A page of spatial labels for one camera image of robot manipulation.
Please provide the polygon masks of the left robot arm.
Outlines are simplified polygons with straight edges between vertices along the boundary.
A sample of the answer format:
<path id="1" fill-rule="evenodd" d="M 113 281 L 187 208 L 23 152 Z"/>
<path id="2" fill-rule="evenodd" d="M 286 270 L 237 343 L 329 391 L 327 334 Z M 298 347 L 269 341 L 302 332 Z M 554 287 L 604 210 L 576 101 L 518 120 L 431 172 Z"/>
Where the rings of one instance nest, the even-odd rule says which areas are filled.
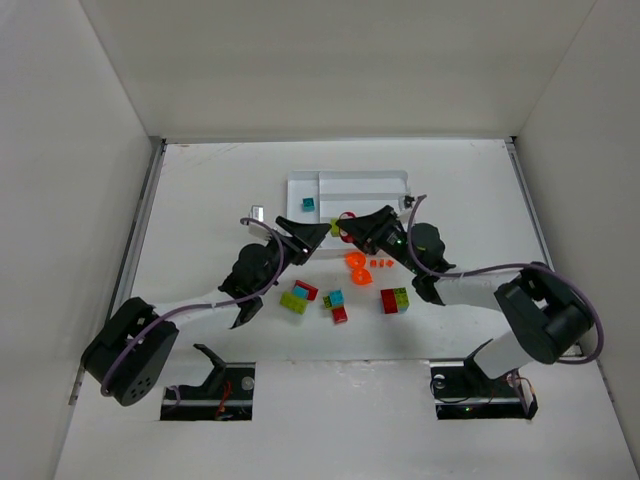
<path id="1" fill-rule="evenodd" d="M 282 216 L 274 230 L 250 217 L 240 223 L 266 234 L 263 243 L 241 248 L 231 272 L 209 294 L 167 306 L 155 306 L 140 297 L 124 301 L 86 347 L 81 366 L 100 384 L 100 394 L 131 406 L 155 386 L 169 358 L 182 324 L 200 314 L 222 316 L 228 329 L 252 320 L 263 306 L 262 297 L 291 265 L 306 263 L 331 230 L 328 223 L 298 223 Z"/>

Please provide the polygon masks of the lime small lego brick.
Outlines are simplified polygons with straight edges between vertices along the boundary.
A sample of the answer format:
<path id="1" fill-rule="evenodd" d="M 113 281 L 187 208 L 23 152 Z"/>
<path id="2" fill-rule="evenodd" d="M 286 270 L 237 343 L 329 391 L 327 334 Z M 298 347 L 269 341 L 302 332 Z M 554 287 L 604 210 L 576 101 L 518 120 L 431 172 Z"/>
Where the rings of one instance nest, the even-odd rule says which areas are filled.
<path id="1" fill-rule="evenodd" d="M 341 236 L 340 228 L 337 225 L 337 221 L 338 221 L 338 218 L 330 219 L 330 225 L 331 225 L 330 234 L 332 237 L 335 237 L 335 238 Z"/>

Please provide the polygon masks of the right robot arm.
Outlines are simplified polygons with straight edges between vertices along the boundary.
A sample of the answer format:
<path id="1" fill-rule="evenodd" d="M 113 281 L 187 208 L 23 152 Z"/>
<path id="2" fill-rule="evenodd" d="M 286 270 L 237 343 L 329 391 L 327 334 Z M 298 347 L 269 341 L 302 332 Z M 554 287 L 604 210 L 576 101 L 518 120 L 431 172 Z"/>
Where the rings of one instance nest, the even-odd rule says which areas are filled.
<path id="1" fill-rule="evenodd" d="M 601 321 L 590 301 L 569 280 L 533 262 L 462 272 L 445 258 L 439 230 L 414 219 L 402 222 L 390 206 L 338 220 L 361 252 L 384 252 L 413 273 L 419 297 L 439 306 L 493 310 L 506 333 L 480 345 L 465 360 L 478 377 L 497 379 L 531 362 L 551 365 Z"/>

